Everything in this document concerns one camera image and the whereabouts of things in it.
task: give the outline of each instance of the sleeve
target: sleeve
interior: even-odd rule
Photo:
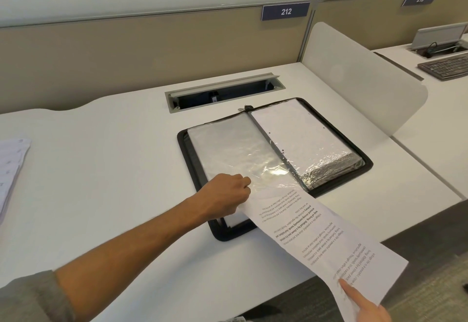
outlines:
[[[1,322],[73,322],[73,308],[53,271],[18,278],[0,289]]]

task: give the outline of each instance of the fist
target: fist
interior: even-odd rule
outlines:
[[[249,177],[218,174],[192,196],[204,221],[231,215],[250,195]]]

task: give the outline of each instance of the hand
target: hand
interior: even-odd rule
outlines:
[[[190,199],[198,206],[204,221],[231,215],[250,195],[249,177],[218,174]]]
[[[339,283],[346,295],[360,308],[358,322],[392,322],[392,318],[382,305],[376,306],[343,279],[340,279]]]

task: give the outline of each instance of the gray carpet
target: gray carpet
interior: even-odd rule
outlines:
[[[409,261],[383,301],[394,322],[466,322],[468,201],[383,242]],[[342,322],[317,277],[243,314],[254,322]]]

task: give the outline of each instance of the keyboard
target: keyboard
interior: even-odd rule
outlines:
[[[418,68],[439,80],[468,75],[468,53],[418,64]]]

